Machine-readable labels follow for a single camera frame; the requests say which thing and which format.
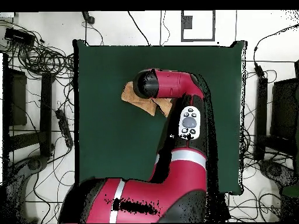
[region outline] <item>black cable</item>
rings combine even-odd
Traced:
[[[164,28],[166,28],[166,29],[167,29],[167,31],[168,31],[168,38],[167,38],[167,41],[164,41],[164,42],[163,42],[162,46],[163,46],[165,43],[167,43],[167,42],[168,42],[168,40],[169,40],[169,38],[170,38],[170,36],[171,36],[171,33],[170,33],[170,31],[168,30],[168,28],[165,26],[165,23],[164,23],[165,15],[166,15],[166,11],[164,12],[164,17],[163,17],[163,26],[164,26]]]
[[[36,178],[35,184],[34,184],[34,186],[33,186],[34,194],[35,194],[35,196],[36,196],[38,199],[42,200],[43,202],[45,202],[45,203],[49,206],[48,212],[45,214],[44,218],[43,218],[43,219],[41,220],[41,222],[40,222],[40,224],[43,224],[45,218],[47,217],[47,215],[48,215],[49,212],[50,212],[51,205],[50,205],[46,200],[44,200],[43,198],[41,198],[40,196],[37,195],[35,189],[36,189],[36,184],[37,184],[38,180],[39,180],[39,173],[37,173],[37,178]]]
[[[63,177],[67,174],[67,173],[70,173],[70,172],[73,172],[73,173],[75,173],[75,171],[72,171],[72,170],[70,170],[70,171],[66,171],[62,176],[61,176],[61,179],[58,181],[59,182],[59,184],[58,184],[58,188],[57,188],[57,201],[58,201],[58,191],[59,191],[59,186],[60,186],[60,184],[62,184],[62,185],[64,185],[62,182],[61,182],[61,180],[63,179]]]
[[[270,72],[270,71],[272,71],[272,72],[274,72],[275,73],[275,79],[273,80],[273,81],[271,81],[271,82],[268,82],[268,84],[269,83],[273,83],[273,82],[275,82],[276,81],[276,79],[277,79],[277,72],[274,70],[274,69],[268,69],[268,70],[266,70],[266,71],[263,71],[264,73],[266,73],[266,78],[268,77],[268,72]],[[256,72],[247,72],[246,71],[246,79],[248,79],[248,78],[251,78],[251,77],[253,77],[253,76],[255,76],[256,75]]]
[[[136,28],[137,28],[137,29],[139,30],[139,32],[143,35],[143,37],[144,37],[144,38],[146,39],[146,41],[147,41],[147,44],[150,46],[150,43],[148,42],[146,36],[143,34],[143,32],[142,32],[142,31],[140,30],[140,28],[137,26],[137,24],[136,24],[134,18],[131,16],[130,11],[128,11],[128,15],[132,18],[132,20],[133,20],[133,22],[134,22]]]
[[[257,45],[255,46],[255,49],[254,49],[254,52],[253,52],[253,61],[254,61],[255,65],[257,65],[257,63],[256,63],[256,61],[255,61],[255,52],[256,52],[256,50],[258,49],[258,45],[259,45],[259,43],[260,43],[262,40],[264,40],[264,39],[266,39],[266,38],[268,38],[268,37],[271,37],[271,36],[274,36],[274,35],[283,33],[283,32],[285,32],[285,31],[287,31],[288,29],[296,28],[296,27],[298,27],[298,26],[299,26],[299,23],[297,23],[297,24],[295,24],[295,25],[293,25],[293,26],[290,26],[290,27],[286,27],[286,28],[284,28],[284,29],[281,29],[281,30],[277,31],[276,33],[270,34],[270,35],[268,35],[268,36],[266,36],[266,37],[260,39],[259,42],[257,43]]]
[[[94,29],[94,30],[96,30],[96,31],[100,34],[100,37],[102,38],[102,41],[100,42],[100,46],[101,46],[102,44],[103,44],[103,46],[104,46],[103,36],[102,36],[102,34],[100,33],[100,31],[98,31],[96,28],[94,28],[90,23],[89,23],[89,25],[90,25],[91,27],[87,27],[86,25],[83,26],[83,23],[87,23],[87,22],[82,22],[82,23],[81,23],[81,26],[85,28],[85,40],[86,40],[86,31],[87,31],[87,29]]]

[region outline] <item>white floor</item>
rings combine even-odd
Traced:
[[[162,11],[162,20],[164,18],[165,11]],[[135,18],[139,28],[143,31],[147,37],[149,43],[152,45],[159,45],[159,28],[160,28],[160,11],[146,11],[146,12],[131,12]],[[94,28],[98,29],[102,36],[106,46],[109,45],[147,45],[146,40],[140,34],[135,27],[133,21],[130,19],[127,12],[90,12],[90,15],[95,17]],[[238,10],[237,15],[235,10],[217,10],[216,11],[216,26],[215,33],[216,38],[213,43],[189,43],[187,45],[217,45],[229,46],[235,40],[246,40],[248,42],[248,48],[246,51],[246,70],[253,72],[253,49],[256,43],[263,37],[275,33],[280,29],[287,26],[296,24],[298,14],[296,12],[286,12],[282,10]],[[81,26],[83,20],[81,12],[37,12],[37,13],[19,13],[19,16],[14,20],[17,24],[28,30],[34,30],[41,34],[45,44],[47,46],[57,47],[62,49],[67,55],[73,53],[72,40],[73,39],[85,39],[85,29]],[[167,11],[164,19],[164,24],[170,32],[162,26],[162,43],[167,41],[165,45],[186,45],[180,42],[180,11]],[[3,38],[3,28],[0,27],[0,37]],[[275,70],[277,72],[277,81],[283,79],[289,79],[295,77],[294,64],[292,61],[299,60],[299,31],[289,30],[279,35],[269,37],[263,40],[259,44],[259,48],[256,52],[257,61],[259,62],[263,70]],[[93,29],[88,29],[87,41],[89,45],[99,45],[101,43],[101,37]],[[268,72],[269,82],[275,79],[275,73],[273,71]],[[245,114],[255,108],[255,94],[256,94],[256,76],[250,77],[246,81],[246,103]],[[60,81],[62,84],[67,84],[67,79]],[[268,101],[271,101],[271,89],[273,84],[269,84]],[[27,81],[27,89],[39,95],[40,83],[36,80]],[[73,100],[73,94],[70,94],[69,98]],[[38,101],[38,97],[27,93],[27,102]],[[63,87],[56,81],[53,84],[53,108],[59,103],[63,102],[65,96],[63,94]],[[67,107],[67,117],[74,119],[72,110]],[[34,103],[29,103],[27,106],[27,112],[37,130],[39,129],[39,109]],[[253,115],[248,114],[245,118],[245,127],[249,128],[249,133],[253,135],[254,123],[251,124]],[[73,122],[70,120],[70,129],[74,130]],[[22,134],[25,131],[32,130],[32,126],[28,121],[25,127],[15,127],[22,131],[14,131],[14,135]],[[53,118],[53,143],[57,138],[61,137],[57,120]],[[14,161],[25,158],[31,151],[38,148],[38,145],[33,145],[28,148],[17,150],[11,154],[11,159]],[[55,156],[59,157],[67,151],[64,139],[60,138],[57,141]],[[39,185],[36,189],[38,195],[44,198],[46,201],[50,201],[50,212],[46,216],[44,223],[57,223],[55,212],[59,208],[57,205],[61,205],[69,187],[65,185],[71,185],[74,182],[74,172],[67,173],[60,184],[53,173],[53,167],[57,167],[55,170],[57,178],[60,180],[67,171],[74,171],[74,150],[68,154],[65,158],[55,161],[54,164],[49,165],[45,170],[40,173]],[[48,211],[48,205],[40,201],[32,192],[33,185],[36,181],[36,176],[33,176],[27,187],[26,206],[29,216],[37,216],[41,219],[44,218]],[[245,191],[241,196],[229,196],[228,206],[230,213],[235,218],[243,218],[243,221],[263,221],[259,210],[257,209],[257,201],[255,197],[260,197],[265,193],[274,193],[278,195],[276,185],[263,177],[259,170],[254,167],[249,167],[244,171],[243,184]],[[267,195],[261,200],[265,207],[271,205],[278,207],[280,205],[279,200],[276,197]],[[275,214],[271,213],[267,209],[263,209],[263,217],[266,221],[277,221],[278,218]]]

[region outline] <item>black border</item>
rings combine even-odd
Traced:
[[[216,24],[216,10],[212,10],[213,11],[213,27],[212,27],[212,31],[213,31],[213,36],[212,38],[184,38],[184,30],[185,30],[185,24],[183,23],[183,17],[186,17],[184,15],[184,11],[181,11],[181,17],[180,17],[180,21],[181,21],[181,31],[180,31],[180,41],[181,42],[195,42],[195,41],[215,41],[215,24]]]

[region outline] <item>tangled wires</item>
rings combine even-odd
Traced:
[[[277,78],[277,73],[274,70],[268,70],[264,71],[267,76],[267,72],[274,72],[275,73],[275,80]],[[254,76],[254,72],[246,73],[246,79],[248,79],[251,76]],[[253,148],[255,147],[255,135],[252,135],[249,133],[249,129],[251,128],[252,124],[254,123],[255,120],[255,109],[251,110],[248,104],[245,103],[245,111],[247,112],[245,114],[245,122],[249,123],[246,128],[244,128],[244,133],[243,135],[243,142],[244,142],[244,155],[243,155],[243,160],[244,160],[244,167],[243,167],[243,172],[248,172],[248,170],[252,170],[253,174],[250,176],[246,176],[243,178],[244,182],[247,182],[248,179],[254,177],[257,173],[260,173],[260,168],[259,168],[259,162],[253,159]],[[284,165],[288,159],[292,159],[292,157],[287,156],[286,154],[272,151],[272,150],[260,150],[267,156],[268,160],[270,162],[277,162],[280,163],[281,165]],[[243,185],[245,189],[245,195],[250,195],[252,198],[247,198],[243,202],[236,202],[237,198],[241,198],[242,196],[231,196],[231,195],[226,195],[227,201],[228,201],[228,207],[230,210],[231,214],[231,219],[229,222],[268,222],[268,221],[279,221],[280,220],[280,197],[277,196],[276,194],[272,192],[267,192],[263,194],[256,195],[247,185]],[[267,201],[271,199],[273,202],[266,204],[263,202],[263,200],[267,198]],[[253,202],[254,205],[247,206],[248,202]],[[237,212],[236,209],[239,210],[241,214],[244,214],[244,216],[240,216],[238,214],[238,217],[236,217],[235,213]]]
[[[0,26],[9,27],[8,23],[9,22],[0,20]],[[65,52],[61,49],[46,47],[38,32],[28,31],[14,23],[9,24],[13,24],[15,27],[19,28],[19,31],[21,32],[35,36],[33,46],[21,45],[13,41],[8,41],[6,45],[0,45],[3,52],[12,53],[12,59],[9,63],[13,62],[13,58],[16,55],[20,62],[20,66],[15,65],[15,67],[25,69],[29,73],[31,72],[36,75],[41,75],[42,73],[49,72],[58,78],[66,78],[62,77],[64,75],[68,75],[68,78],[72,77],[74,70],[73,54],[66,56]]]

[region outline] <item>cable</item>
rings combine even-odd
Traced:
[[[87,22],[82,22],[82,23],[81,23],[81,26],[85,28],[85,40],[86,40],[86,35],[87,35],[87,33],[86,33],[87,29],[94,29],[94,30],[96,30],[96,31],[100,34],[100,37],[102,38],[102,41],[100,42],[100,46],[101,46],[102,44],[104,45],[103,36],[102,36],[102,34],[100,33],[100,31],[98,31],[97,29],[95,29],[90,23],[89,23],[89,25],[90,25],[91,27],[87,27],[86,24],[87,24]]]
[[[139,30],[139,32],[143,35],[143,37],[144,37],[144,38],[146,39],[146,41],[147,41],[147,44],[150,46],[150,43],[148,42],[146,36],[143,34],[143,32],[142,32],[142,31],[140,30],[140,28],[137,26],[137,24],[136,24],[134,18],[131,16],[130,11],[128,11],[128,15],[132,18],[132,20],[133,20],[133,22],[134,22],[136,28],[137,28],[137,29]]]
[[[268,36],[266,36],[266,37],[260,39],[259,42],[257,43],[257,45],[255,46],[255,49],[254,49],[254,52],[253,52],[253,61],[254,61],[255,65],[257,65],[257,63],[256,63],[256,61],[255,61],[255,52],[256,52],[256,50],[258,49],[258,45],[259,45],[259,43],[260,43],[262,40],[264,40],[264,39],[266,39],[266,38],[268,38],[268,37],[271,37],[271,36],[280,34],[280,33],[284,33],[285,31],[287,31],[287,30],[289,30],[289,29],[292,29],[292,28],[296,28],[296,27],[298,27],[298,26],[299,26],[299,23],[297,23],[297,24],[295,24],[295,25],[293,25],[293,26],[290,26],[290,27],[286,27],[286,28],[284,28],[284,29],[281,29],[281,30],[277,31],[276,33],[270,34],[270,35],[268,35]]]
[[[165,15],[166,15],[166,11],[164,12],[164,17],[163,17],[163,26],[164,26],[164,28],[166,28],[166,29],[167,29],[167,31],[168,31],[168,38],[167,38],[167,41],[164,41],[164,42],[163,42],[162,46],[163,46],[165,43],[167,43],[167,42],[168,42],[168,40],[169,40],[169,38],[170,38],[170,36],[171,36],[171,33],[170,33],[170,31],[168,30],[168,28],[165,26],[165,23],[164,23]]]
[[[39,180],[39,173],[37,173],[37,178],[36,178],[35,184],[34,184],[34,186],[33,186],[34,194],[35,194],[35,196],[36,196],[38,199],[42,200],[43,202],[45,202],[45,203],[49,206],[48,212],[45,214],[44,218],[43,218],[43,219],[41,220],[41,222],[40,222],[40,224],[43,224],[45,218],[47,217],[47,215],[48,215],[49,212],[50,212],[51,205],[50,205],[46,200],[44,200],[43,198],[41,198],[40,196],[37,195],[35,189],[36,189],[36,184],[37,184],[38,180]]]
[[[275,79],[273,81],[271,81],[271,82],[268,82],[268,84],[275,82],[276,79],[277,79],[277,72],[274,69],[268,69],[267,71],[263,71],[264,73],[266,73],[266,78],[268,78],[268,72],[270,72],[270,71],[272,71],[272,72],[275,73]],[[245,77],[246,77],[246,79],[248,79],[248,78],[251,78],[251,77],[253,77],[255,75],[256,75],[256,72],[247,72],[246,71],[246,76]]]

